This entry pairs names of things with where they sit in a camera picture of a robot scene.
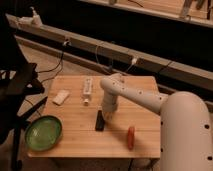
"chair back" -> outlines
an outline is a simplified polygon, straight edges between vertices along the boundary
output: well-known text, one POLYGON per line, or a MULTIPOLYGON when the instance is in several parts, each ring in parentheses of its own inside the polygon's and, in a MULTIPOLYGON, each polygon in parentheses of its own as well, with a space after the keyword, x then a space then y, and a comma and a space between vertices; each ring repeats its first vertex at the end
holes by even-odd
POLYGON ((17 71, 26 64, 5 13, 0 11, 0 70, 17 71))

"white bottle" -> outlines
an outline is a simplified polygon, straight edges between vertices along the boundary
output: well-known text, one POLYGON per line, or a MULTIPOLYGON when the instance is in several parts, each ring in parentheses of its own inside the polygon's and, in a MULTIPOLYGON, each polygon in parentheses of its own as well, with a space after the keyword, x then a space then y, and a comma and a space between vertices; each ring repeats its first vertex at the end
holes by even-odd
POLYGON ((41 27, 43 25, 40 15, 37 14, 37 12, 35 11, 34 7, 30 7, 32 9, 33 12, 33 24, 35 24, 38 27, 41 27))

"white cable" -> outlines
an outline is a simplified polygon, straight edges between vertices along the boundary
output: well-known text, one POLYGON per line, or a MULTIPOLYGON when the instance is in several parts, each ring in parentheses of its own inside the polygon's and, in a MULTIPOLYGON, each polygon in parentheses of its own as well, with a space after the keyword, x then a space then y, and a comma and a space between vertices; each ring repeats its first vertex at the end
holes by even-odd
POLYGON ((98 63, 98 66, 102 69, 102 71, 104 71, 105 73, 107 74, 111 74, 110 72, 108 72, 107 70, 104 69, 104 67, 100 64, 100 61, 98 59, 98 48, 103 45, 105 42, 101 42, 99 45, 96 46, 95 48, 95 58, 96 58, 96 61, 98 63))
POLYGON ((133 57, 130 66, 126 69, 126 73, 138 62, 138 57, 133 57))

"bowl rim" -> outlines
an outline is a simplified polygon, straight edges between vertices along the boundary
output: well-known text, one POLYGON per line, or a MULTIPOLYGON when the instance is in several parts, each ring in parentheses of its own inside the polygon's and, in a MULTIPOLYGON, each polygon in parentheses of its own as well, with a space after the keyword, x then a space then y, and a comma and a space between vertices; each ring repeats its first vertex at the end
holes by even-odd
POLYGON ((27 147, 28 147, 30 150, 33 150, 33 151, 45 151, 45 150, 51 149, 53 146, 55 146, 55 144, 57 144, 58 140, 59 140, 60 137, 61 137, 61 134, 62 134, 62 123, 61 123, 61 121, 59 120, 59 118, 57 118, 57 117, 55 117, 55 116, 52 116, 52 115, 45 115, 45 116, 41 116, 41 117, 35 119, 34 121, 32 121, 32 122, 28 125, 28 127, 27 127, 27 129, 26 129, 26 131, 25 131, 25 143, 26 143, 27 147), (36 148, 33 148, 32 146, 29 145, 30 143, 29 143, 29 141, 28 141, 28 137, 30 136, 29 134, 30 134, 30 132, 31 132, 30 130, 31 130, 31 128, 32 128, 36 123, 40 122, 41 120, 46 120, 46 119, 54 120, 57 124, 59 124, 59 126, 60 126, 60 127, 59 127, 59 134, 57 135, 55 142, 54 142, 52 145, 50 145, 48 148, 43 148, 43 149, 36 149, 36 148))

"carrot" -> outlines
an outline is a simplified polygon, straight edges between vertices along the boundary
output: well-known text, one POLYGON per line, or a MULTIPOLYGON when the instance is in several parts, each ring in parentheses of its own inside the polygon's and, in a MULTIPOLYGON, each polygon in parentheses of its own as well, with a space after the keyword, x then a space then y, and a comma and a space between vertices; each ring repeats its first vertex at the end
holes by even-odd
POLYGON ((134 141, 135 141, 135 127, 130 126, 127 133, 127 145, 129 150, 133 149, 134 141))

